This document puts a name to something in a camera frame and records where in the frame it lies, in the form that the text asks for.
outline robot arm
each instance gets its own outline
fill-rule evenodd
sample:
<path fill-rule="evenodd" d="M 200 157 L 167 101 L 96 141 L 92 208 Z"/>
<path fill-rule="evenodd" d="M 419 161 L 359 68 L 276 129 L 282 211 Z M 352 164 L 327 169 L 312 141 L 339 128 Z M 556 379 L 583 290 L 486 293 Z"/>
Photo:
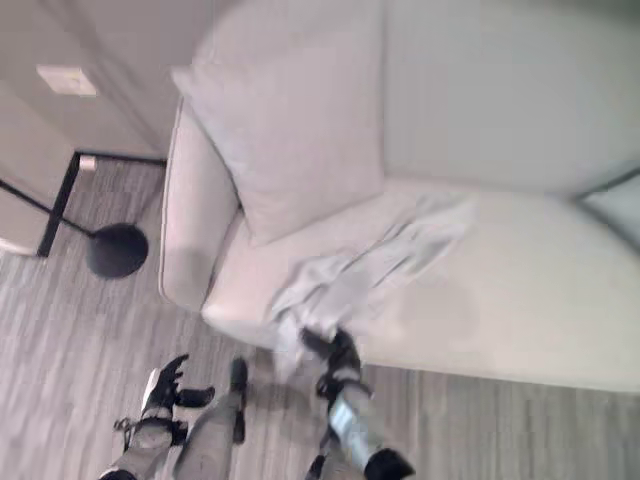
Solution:
<path fill-rule="evenodd" d="M 362 382 L 362 362 L 353 338 L 338 329 L 329 342 L 303 329 L 302 342 L 327 362 L 316 386 L 319 397 L 328 401 L 329 426 L 306 480 L 322 476 L 327 445 L 337 444 L 344 457 L 367 480 L 401 480 L 415 474 L 413 467 L 384 437 L 384 426 L 371 402 L 372 392 Z"/>
<path fill-rule="evenodd" d="M 182 377 L 178 370 L 187 358 L 177 357 L 151 373 L 138 422 L 116 422 L 116 429 L 124 432 L 124 452 L 100 480 L 149 480 L 164 463 L 169 449 L 184 443 L 188 425 L 173 419 L 173 407 L 201 408 L 215 395 L 213 387 L 178 391 L 178 379 Z"/>

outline sofa armrest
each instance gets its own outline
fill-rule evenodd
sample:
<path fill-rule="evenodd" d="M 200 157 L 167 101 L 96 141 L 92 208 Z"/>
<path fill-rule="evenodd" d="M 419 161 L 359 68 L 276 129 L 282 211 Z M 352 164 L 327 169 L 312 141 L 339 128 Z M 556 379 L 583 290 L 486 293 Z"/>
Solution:
<path fill-rule="evenodd" d="M 200 311 L 238 197 L 215 146 L 181 101 L 165 179 L 160 252 L 160 293 Z"/>

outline lamp base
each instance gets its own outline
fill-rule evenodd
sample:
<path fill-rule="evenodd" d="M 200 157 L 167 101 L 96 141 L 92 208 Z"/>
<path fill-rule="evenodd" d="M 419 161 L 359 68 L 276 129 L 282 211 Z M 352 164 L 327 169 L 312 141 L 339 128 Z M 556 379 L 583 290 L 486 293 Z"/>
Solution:
<path fill-rule="evenodd" d="M 142 230 L 130 223 L 116 223 L 96 230 L 89 240 L 87 265 L 102 278 L 123 278 L 137 271 L 149 254 Z"/>

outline electrical outlet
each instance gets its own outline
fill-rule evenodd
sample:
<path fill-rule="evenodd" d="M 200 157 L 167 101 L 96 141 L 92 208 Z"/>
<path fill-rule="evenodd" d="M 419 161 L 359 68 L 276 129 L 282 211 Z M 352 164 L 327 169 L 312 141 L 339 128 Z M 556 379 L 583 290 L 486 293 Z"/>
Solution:
<path fill-rule="evenodd" d="M 89 81 L 80 67 L 62 67 L 58 65 L 37 65 L 36 70 L 51 90 L 60 95 L 79 95 L 95 97 L 96 87 Z"/>

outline gray striped floor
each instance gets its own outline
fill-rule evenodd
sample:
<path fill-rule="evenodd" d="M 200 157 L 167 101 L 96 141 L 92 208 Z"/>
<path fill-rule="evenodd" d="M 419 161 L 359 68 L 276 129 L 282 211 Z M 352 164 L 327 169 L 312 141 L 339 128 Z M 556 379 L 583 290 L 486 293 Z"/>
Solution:
<path fill-rule="evenodd" d="M 114 419 L 134 416 L 147 374 L 189 352 L 185 383 L 223 386 L 251 358 L 247 442 L 236 480 L 301 480 L 324 424 L 308 389 L 269 381 L 268 357 L 225 338 L 157 292 L 163 170 L 102 162 L 81 173 L 68 216 L 139 222 L 151 256 L 105 282 L 61 227 L 46 260 L 0 254 L 0 465 L 4 477 L 92 479 L 115 458 Z M 640 398 L 368 368 L 379 412 L 421 479 L 640 479 Z M 343 468 L 327 478 L 358 478 Z"/>

